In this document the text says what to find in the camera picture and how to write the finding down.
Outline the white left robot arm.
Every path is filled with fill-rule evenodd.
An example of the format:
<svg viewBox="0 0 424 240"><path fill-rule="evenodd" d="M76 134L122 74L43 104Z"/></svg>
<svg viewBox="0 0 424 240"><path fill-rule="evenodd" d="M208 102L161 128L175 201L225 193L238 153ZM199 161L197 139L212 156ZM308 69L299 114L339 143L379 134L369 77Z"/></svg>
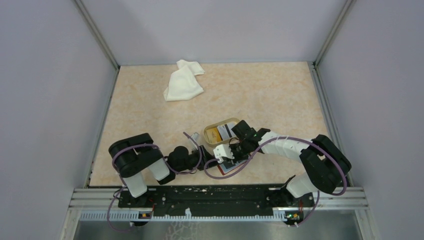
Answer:
<svg viewBox="0 0 424 240"><path fill-rule="evenodd" d="M144 169L148 169L154 179L164 185L173 181L176 175L202 171L206 162L214 158L193 136L187 138L194 144L194 149L177 146L167 156L154 144L149 133L116 141L108 148L112 167L129 191L132 203L138 207L149 203L150 193L143 177Z"/></svg>

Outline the beige oval tray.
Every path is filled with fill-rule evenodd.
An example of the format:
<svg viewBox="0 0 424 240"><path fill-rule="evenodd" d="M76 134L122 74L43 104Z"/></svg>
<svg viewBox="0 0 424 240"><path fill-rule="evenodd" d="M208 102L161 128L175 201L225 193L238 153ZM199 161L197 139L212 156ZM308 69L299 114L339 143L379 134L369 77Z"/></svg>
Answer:
<svg viewBox="0 0 424 240"><path fill-rule="evenodd" d="M229 143L233 139L238 139L232 128L241 120L231 117L206 126L203 129L203 138L210 147Z"/></svg>

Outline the white crumpled cloth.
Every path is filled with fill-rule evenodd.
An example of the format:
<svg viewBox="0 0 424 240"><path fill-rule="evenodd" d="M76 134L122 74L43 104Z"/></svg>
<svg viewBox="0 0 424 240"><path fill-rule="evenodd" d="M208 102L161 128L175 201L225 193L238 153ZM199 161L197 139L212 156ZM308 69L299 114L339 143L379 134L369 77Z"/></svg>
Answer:
<svg viewBox="0 0 424 240"><path fill-rule="evenodd" d="M178 70L170 75L167 88L163 92L166 102L188 101L202 94L204 89L196 76L204 75L205 70L197 61L179 60Z"/></svg>

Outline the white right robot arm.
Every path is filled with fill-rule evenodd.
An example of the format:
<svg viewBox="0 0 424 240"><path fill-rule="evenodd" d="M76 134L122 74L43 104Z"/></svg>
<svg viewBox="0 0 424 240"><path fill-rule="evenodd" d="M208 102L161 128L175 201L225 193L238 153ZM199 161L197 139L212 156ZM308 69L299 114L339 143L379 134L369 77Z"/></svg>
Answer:
<svg viewBox="0 0 424 240"><path fill-rule="evenodd" d="M236 161L250 161L256 153L279 155L302 163L305 173L290 179L281 199L287 206L295 206L301 197L312 192L343 195L348 187L350 161L326 135L308 140L283 136L267 128L255 130L244 120L232 127L239 143L230 144Z"/></svg>

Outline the gold VIP card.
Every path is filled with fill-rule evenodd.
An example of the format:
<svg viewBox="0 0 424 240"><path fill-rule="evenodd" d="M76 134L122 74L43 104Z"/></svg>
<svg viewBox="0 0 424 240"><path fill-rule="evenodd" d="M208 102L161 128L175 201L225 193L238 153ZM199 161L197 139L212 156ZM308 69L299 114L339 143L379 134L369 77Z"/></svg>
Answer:
<svg viewBox="0 0 424 240"><path fill-rule="evenodd" d="M207 129L205 133L206 133L207 141L210 144L217 144L222 141L222 137L217 127Z"/></svg>

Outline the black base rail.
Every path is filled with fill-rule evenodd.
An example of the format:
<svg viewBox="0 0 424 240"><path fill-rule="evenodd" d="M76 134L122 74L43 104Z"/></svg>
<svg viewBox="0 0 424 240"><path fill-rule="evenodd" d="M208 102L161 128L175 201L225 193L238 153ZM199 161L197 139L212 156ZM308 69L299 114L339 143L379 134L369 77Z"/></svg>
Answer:
<svg viewBox="0 0 424 240"><path fill-rule="evenodd" d="M315 204L312 193L295 198L281 184L159 185L133 197L123 191L118 207L153 207L155 217L179 217L189 209L194 217L271 216L274 208L308 208Z"/></svg>

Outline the red card holder wallet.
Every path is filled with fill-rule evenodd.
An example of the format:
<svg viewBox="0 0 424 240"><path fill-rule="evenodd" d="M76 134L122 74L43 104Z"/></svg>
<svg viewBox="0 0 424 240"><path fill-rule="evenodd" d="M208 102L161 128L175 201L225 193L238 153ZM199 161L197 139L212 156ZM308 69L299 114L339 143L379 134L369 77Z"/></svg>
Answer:
<svg viewBox="0 0 424 240"><path fill-rule="evenodd" d="M241 167L242 165L244 165L246 163L247 160L242 160L242 161L238 161L238 162L223 162L220 163L218 165L218 169L220 171L220 173L225 176L228 175L229 173L235 171L237 168Z"/></svg>

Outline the silver magnetic stripe card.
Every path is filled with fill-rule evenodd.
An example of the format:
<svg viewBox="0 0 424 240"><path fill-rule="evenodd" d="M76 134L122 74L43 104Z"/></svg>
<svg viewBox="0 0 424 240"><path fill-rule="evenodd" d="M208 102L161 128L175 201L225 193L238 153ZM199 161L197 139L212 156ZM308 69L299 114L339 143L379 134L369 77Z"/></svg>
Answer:
<svg viewBox="0 0 424 240"><path fill-rule="evenodd" d="M222 140L229 140L236 137L236 134L232 130L235 125L235 122L228 122L216 127Z"/></svg>

